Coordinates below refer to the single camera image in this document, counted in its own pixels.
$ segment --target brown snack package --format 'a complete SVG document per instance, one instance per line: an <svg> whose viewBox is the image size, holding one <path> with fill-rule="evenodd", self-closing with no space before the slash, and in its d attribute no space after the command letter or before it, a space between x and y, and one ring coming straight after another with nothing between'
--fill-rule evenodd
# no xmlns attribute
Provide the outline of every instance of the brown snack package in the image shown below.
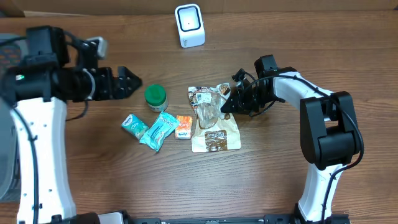
<svg viewBox="0 0 398 224"><path fill-rule="evenodd" d="M197 119L195 134L192 136L192 152L216 152L241 148L241 134L231 114L229 119L218 118L215 125L202 129Z"/></svg>

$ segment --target snack bag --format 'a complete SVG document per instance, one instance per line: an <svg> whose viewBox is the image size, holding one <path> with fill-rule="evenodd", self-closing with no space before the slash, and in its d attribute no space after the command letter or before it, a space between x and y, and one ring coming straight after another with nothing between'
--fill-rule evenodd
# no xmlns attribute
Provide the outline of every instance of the snack bag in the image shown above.
<svg viewBox="0 0 398 224"><path fill-rule="evenodd" d="M197 115L192 136L192 152L216 152L241 148L241 135L235 118L221 107L231 94L229 83L213 87L190 86L188 99Z"/></svg>
<svg viewBox="0 0 398 224"><path fill-rule="evenodd" d="M229 83L222 83L216 87L190 86L188 99L195 114L199 117L202 128L213 127L218 118L225 119L221 107L231 94Z"/></svg>
<svg viewBox="0 0 398 224"><path fill-rule="evenodd" d="M148 126L138 119L134 114L130 114L122 123L122 128L133 134L138 140L148 130Z"/></svg>
<svg viewBox="0 0 398 224"><path fill-rule="evenodd" d="M180 125L175 129L175 138L191 139L192 117L177 115L177 120L180 121Z"/></svg>
<svg viewBox="0 0 398 224"><path fill-rule="evenodd" d="M139 142L148 145L158 152L163 145L164 139L169 136L179 124L180 122L171 114L161 112L154 125L145 132Z"/></svg>

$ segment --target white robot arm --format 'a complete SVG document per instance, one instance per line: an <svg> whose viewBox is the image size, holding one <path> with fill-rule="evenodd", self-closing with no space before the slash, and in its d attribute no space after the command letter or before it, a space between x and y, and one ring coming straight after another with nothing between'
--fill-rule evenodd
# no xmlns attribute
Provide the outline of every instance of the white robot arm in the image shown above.
<svg viewBox="0 0 398 224"><path fill-rule="evenodd" d="M67 42L65 35L72 41ZM27 29L26 39L29 54L1 80L1 94L12 108L19 143L17 222L99 223L97 214L76 215L65 155L66 102L128 98L142 81L126 67L119 67L117 78L110 68L98 68L98 59L104 59L107 49L101 37L80 40L60 28L44 26ZM64 68L70 61L67 45L78 49L76 67Z"/></svg>
<svg viewBox="0 0 398 224"><path fill-rule="evenodd" d="M333 93L317 87L294 68L278 68L273 55L260 57L254 66L258 80L243 69L232 76L238 83L237 89L221 112L246 113L253 117L263 114L275 101L288 102L298 109L300 145L309 165L295 218L301 224L320 223L326 219L331 222L331 202L341 172L352 167L346 166L352 156L363 149L352 98L347 92ZM272 103L260 112L259 109L269 102ZM338 125L327 128L325 121L338 121Z"/></svg>
<svg viewBox="0 0 398 224"><path fill-rule="evenodd" d="M299 74L299 72L287 72L283 73L283 75L291 77L296 76L299 79L305 80L301 74ZM291 78L274 78L273 82L275 96L280 99L284 99L298 110L300 109L301 99L323 97L323 95L314 92L312 89L298 80ZM330 90L321 89L310 82L309 84L318 88L319 91L322 91L327 95L332 94L332 91ZM324 120L329 121L330 118L326 116L324 117ZM300 210L300 213L305 221L321 221L323 199L325 198L330 176L332 173L342 167L342 164L337 164L328 166L325 170L320 170L315 164L308 164L308 173L307 179L305 181L304 193L298 201L298 209ZM336 176L335 181L332 183L326 204L325 218L331 216L331 201L333 200L333 196L335 194L337 183L341 174L342 172Z"/></svg>

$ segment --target orange snack box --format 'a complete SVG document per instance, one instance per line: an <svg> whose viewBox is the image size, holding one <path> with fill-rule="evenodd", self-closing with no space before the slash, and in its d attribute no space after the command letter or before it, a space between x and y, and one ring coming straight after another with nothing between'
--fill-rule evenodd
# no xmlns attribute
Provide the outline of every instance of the orange snack box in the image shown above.
<svg viewBox="0 0 398 224"><path fill-rule="evenodd" d="M180 121L180 125L175 129L175 138L191 139L192 117L177 115L177 120Z"/></svg>

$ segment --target white device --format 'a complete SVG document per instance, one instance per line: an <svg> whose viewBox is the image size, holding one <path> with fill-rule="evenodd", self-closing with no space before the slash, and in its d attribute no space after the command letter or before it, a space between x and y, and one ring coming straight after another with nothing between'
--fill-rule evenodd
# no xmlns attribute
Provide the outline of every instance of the white device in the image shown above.
<svg viewBox="0 0 398 224"><path fill-rule="evenodd" d="M205 27L197 4L186 4L175 9L181 47L195 47L205 43Z"/></svg>

